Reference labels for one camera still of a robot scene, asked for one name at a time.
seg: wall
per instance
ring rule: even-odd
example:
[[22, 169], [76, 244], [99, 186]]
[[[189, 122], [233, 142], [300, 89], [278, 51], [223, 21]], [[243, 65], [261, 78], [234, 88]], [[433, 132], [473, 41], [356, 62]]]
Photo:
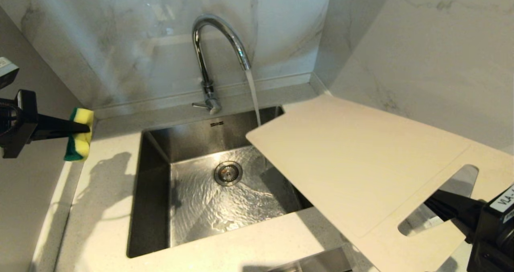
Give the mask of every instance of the wall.
[[[20, 67], [0, 98], [37, 94], [39, 113], [69, 118], [80, 103], [0, 8], [0, 56]], [[18, 159], [0, 158], [0, 271], [26, 272], [61, 169], [66, 139], [35, 141]]]
[[335, 96], [514, 153], [514, 0], [330, 0], [314, 72]]
[[[0, 0], [59, 78], [86, 107], [95, 109], [200, 90], [191, 28], [206, 12], [235, 28], [257, 80], [312, 72], [327, 3]], [[228, 41], [218, 32], [206, 37], [216, 85], [245, 83]]]

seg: marble backsplash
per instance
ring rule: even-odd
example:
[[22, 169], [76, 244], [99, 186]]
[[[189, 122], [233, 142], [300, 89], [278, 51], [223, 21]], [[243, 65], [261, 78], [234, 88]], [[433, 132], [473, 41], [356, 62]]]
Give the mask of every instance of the marble backsplash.
[[[207, 12], [235, 28], [257, 80], [312, 72], [327, 5], [328, 0], [0, 0], [88, 108], [199, 90], [191, 27]], [[216, 85], [244, 83], [226, 39], [211, 27], [203, 31]]]
[[335, 96], [514, 153], [514, 0], [330, 0]]

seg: chrome faucet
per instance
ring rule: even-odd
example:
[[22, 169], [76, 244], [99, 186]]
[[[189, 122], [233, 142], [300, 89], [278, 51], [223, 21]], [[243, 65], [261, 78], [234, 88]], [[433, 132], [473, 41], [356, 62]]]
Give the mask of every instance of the chrome faucet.
[[204, 56], [202, 54], [200, 29], [205, 25], [211, 25], [224, 34], [226, 39], [229, 40], [230, 44], [234, 48], [237, 58], [239, 59], [239, 64], [241, 64], [241, 68], [243, 70], [250, 70], [250, 61], [246, 55], [243, 43], [237, 34], [235, 34], [232, 27], [230, 27], [230, 25], [222, 18], [213, 14], [203, 14], [196, 18], [193, 24], [193, 44], [196, 51], [196, 58], [198, 58], [198, 64], [200, 64], [200, 71], [202, 71], [202, 87], [204, 89], [205, 104], [193, 103], [193, 106], [209, 109], [209, 113], [213, 115], [218, 113], [222, 109], [222, 106], [220, 105], [220, 102], [218, 102], [216, 92], [214, 92], [214, 83], [211, 78], [209, 78], [209, 73], [207, 73]]

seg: quartz countertop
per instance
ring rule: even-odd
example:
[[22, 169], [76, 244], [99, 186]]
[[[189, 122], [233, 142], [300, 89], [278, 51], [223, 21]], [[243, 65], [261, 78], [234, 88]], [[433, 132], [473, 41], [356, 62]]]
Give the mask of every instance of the quartz countertop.
[[[287, 112], [295, 102], [316, 96], [310, 84], [300, 84], [260, 92], [259, 105], [282, 105]], [[348, 245], [312, 207], [140, 257], [127, 257], [141, 132], [248, 111], [253, 106], [249, 94], [222, 98], [222, 104], [222, 111], [215, 116], [183, 105], [97, 123], [90, 156], [72, 201], [57, 272], [263, 272]], [[369, 265], [358, 252], [353, 257], [363, 267]], [[467, 257], [468, 246], [463, 245], [440, 271], [465, 271]]]

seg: white cutting board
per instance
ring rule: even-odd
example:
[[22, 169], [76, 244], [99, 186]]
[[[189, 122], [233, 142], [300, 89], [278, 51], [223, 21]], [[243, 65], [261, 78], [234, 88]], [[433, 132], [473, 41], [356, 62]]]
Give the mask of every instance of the white cutting board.
[[412, 237], [398, 225], [462, 166], [479, 169], [472, 198], [514, 182], [506, 153], [332, 96], [246, 137], [381, 272], [435, 271], [461, 244], [451, 221]]

